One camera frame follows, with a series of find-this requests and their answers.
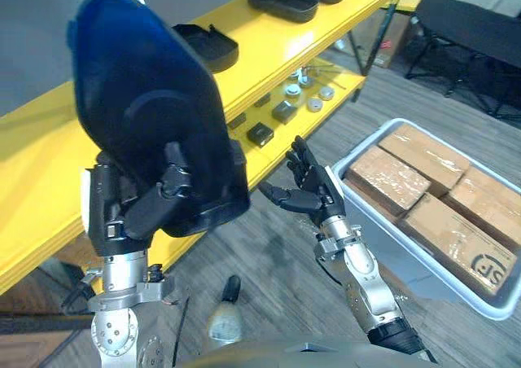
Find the black logo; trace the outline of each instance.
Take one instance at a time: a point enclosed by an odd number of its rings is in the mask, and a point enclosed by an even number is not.
[[[471,264],[471,268],[493,284],[497,285],[505,277],[506,267],[489,254],[479,254]]]

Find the gray plastic bin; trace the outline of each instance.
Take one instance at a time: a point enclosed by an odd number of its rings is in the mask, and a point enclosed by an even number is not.
[[[342,182],[349,165],[358,156],[372,145],[378,144],[380,139],[386,137],[404,123],[412,125],[438,142],[452,148],[465,156],[477,169],[521,194],[519,187],[500,177],[477,160],[470,158],[415,123],[396,118],[382,125],[366,140],[358,144],[349,155],[332,167],[333,174],[339,181],[346,199],[345,207],[349,222],[362,226],[364,240],[378,261],[389,268],[415,295],[436,300],[463,300],[487,318],[497,321],[507,319],[514,312],[515,305],[521,296],[521,261],[517,261],[497,299],[491,302],[485,301]]]

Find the black rubber grip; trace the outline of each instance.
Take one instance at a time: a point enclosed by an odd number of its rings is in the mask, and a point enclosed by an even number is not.
[[[397,319],[369,332],[367,335],[373,345],[413,354],[425,350],[418,333],[405,319]]]
[[[225,289],[222,292],[222,301],[229,301],[235,303],[239,298],[239,292],[241,291],[241,278],[233,275],[228,278],[228,282],[225,285]]]

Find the robotic arm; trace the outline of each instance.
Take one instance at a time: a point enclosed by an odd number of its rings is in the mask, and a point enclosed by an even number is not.
[[[361,227],[349,224],[342,192],[331,170],[318,164],[302,138],[297,137],[291,148],[286,154],[287,167],[299,189],[284,190],[262,182],[259,190],[282,209],[307,213],[319,228],[315,256],[344,287],[348,306],[372,344],[436,362],[380,276],[378,262],[363,242]]]

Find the black chair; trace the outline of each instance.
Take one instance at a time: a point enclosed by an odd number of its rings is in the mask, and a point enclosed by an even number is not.
[[[515,75],[516,69],[521,68],[521,20],[457,0],[422,0],[416,9],[416,16],[423,27],[427,44],[414,59],[405,78],[439,76],[434,72],[417,73],[414,69],[427,52],[459,46],[468,51],[468,59],[451,80],[445,96],[450,96],[458,85],[465,83],[487,113],[499,116],[499,108],[506,101],[513,86],[508,85],[496,107],[490,107],[469,81],[469,70],[478,58],[494,59],[498,62],[494,66],[494,75],[508,74],[504,76],[504,81],[512,83],[519,76]],[[517,115],[502,118],[514,119]]]

